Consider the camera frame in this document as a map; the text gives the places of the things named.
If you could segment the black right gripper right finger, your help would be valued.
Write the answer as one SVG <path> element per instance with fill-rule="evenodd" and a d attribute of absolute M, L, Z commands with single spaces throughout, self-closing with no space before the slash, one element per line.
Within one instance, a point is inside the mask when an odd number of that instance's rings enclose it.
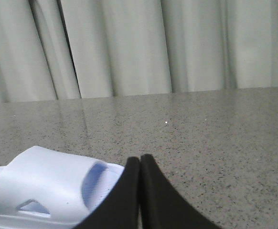
<path fill-rule="evenodd" d="M 150 154 L 141 156 L 140 206 L 144 229 L 218 229 L 171 185 Z"/>

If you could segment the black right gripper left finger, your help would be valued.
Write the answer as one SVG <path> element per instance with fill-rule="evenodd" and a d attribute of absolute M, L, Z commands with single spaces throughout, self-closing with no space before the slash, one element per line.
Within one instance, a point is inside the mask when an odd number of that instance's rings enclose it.
<path fill-rule="evenodd" d="M 139 159 L 129 157 L 105 200 L 76 229 L 136 229 L 139 211 Z"/>

